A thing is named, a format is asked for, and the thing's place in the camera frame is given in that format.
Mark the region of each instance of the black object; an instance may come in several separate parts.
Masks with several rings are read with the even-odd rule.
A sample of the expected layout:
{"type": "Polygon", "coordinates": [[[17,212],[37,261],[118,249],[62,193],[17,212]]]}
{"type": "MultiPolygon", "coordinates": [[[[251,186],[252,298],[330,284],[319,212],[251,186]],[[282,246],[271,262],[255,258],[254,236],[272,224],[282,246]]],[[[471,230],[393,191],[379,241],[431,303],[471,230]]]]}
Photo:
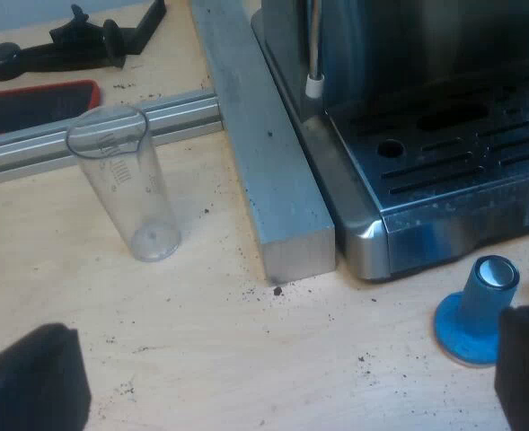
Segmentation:
{"type": "Polygon", "coordinates": [[[90,80],[0,92],[0,134],[78,117],[100,100],[90,80]]]}
{"type": "Polygon", "coordinates": [[[529,431],[529,307],[499,316],[496,392],[514,431],[529,431]]]}
{"type": "Polygon", "coordinates": [[[88,22],[89,16],[73,4],[75,18],[50,31],[53,43],[21,49],[15,43],[0,44],[0,81],[25,72],[122,68],[126,55],[139,55],[166,14],[164,0],[154,0],[138,27],[121,29],[113,20],[102,27],[88,22]]]}
{"type": "Polygon", "coordinates": [[[76,330],[41,326],[0,353],[0,431],[80,431],[90,404],[76,330]]]}

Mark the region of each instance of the clear plastic measuring cup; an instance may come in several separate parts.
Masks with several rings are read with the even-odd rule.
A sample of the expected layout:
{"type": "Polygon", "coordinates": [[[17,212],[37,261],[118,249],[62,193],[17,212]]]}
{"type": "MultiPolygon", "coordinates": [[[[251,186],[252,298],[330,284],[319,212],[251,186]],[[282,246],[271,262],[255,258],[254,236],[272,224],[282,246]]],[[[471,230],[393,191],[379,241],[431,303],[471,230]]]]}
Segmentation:
{"type": "Polygon", "coordinates": [[[170,256],[181,235],[145,113],[123,105],[91,110],[68,129],[66,146],[132,255],[145,262],[170,256]]]}

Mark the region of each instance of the black clamp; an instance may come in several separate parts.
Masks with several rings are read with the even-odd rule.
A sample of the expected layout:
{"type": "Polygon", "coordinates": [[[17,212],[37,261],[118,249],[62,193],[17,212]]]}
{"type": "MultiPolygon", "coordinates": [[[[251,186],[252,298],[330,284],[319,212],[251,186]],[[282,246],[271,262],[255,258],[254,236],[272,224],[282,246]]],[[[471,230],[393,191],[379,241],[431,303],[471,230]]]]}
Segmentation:
{"type": "Polygon", "coordinates": [[[0,44],[0,81],[25,72],[55,72],[124,66],[126,55],[139,55],[166,15],[164,0],[154,0],[136,28],[120,28],[113,20],[102,27],[88,22],[89,16],[73,4],[75,18],[50,31],[53,43],[21,49],[0,44]]]}

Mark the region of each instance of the black plastic part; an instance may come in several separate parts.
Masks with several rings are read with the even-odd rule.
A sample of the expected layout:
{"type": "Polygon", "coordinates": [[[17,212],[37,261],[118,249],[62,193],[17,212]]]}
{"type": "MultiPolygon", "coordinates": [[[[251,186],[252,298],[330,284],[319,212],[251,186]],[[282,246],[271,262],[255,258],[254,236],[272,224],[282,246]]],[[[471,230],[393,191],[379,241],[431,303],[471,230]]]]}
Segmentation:
{"type": "Polygon", "coordinates": [[[0,431],[81,431],[90,405],[76,330],[41,326],[0,353],[0,431]]]}
{"type": "Polygon", "coordinates": [[[499,316],[496,392],[513,431],[529,431],[529,307],[499,316]]]}
{"type": "Polygon", "coordinates": [[[73,4],[75,18],[50,31],[53,43],[21,49],[14,43],[0,44],[0,81],[25,72],[54,72],[115,66],[122,68],[126,55],[138,55],[166,15],[164,0],[154,0],[135,29],[120,29],[113,20],[102,27],[73,4]]]}

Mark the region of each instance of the wooden countertop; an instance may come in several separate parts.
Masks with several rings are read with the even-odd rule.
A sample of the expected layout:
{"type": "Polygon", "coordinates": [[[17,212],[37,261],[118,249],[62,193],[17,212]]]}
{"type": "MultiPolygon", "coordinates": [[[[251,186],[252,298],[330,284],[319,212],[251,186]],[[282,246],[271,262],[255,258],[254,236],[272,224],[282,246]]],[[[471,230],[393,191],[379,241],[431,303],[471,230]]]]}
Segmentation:
{"type": "MultiPolygon", "coordinates": [[[[26,74],[0,89],[96,79],[106,103],[209,86],[184,0],[123,71],[26,74]],[[118,84],[135,84],[125,89],[118,84]]],[[[147,4],[102,13],[133,25],[147,4]]],[[[55,23],[2,40],[44,42],[55,23]]],[[[48,322],[80,334],[89,430],[503,430],[494,369],[448,359],[436,306],[480,255],[521,271],[529,236],[450,265],[370,285],[338,270],[282,286],[264,278],[225,132],[159,148],[181,247],[133,260],[77,167],[0,184],[0,350],[48,322]]]]}

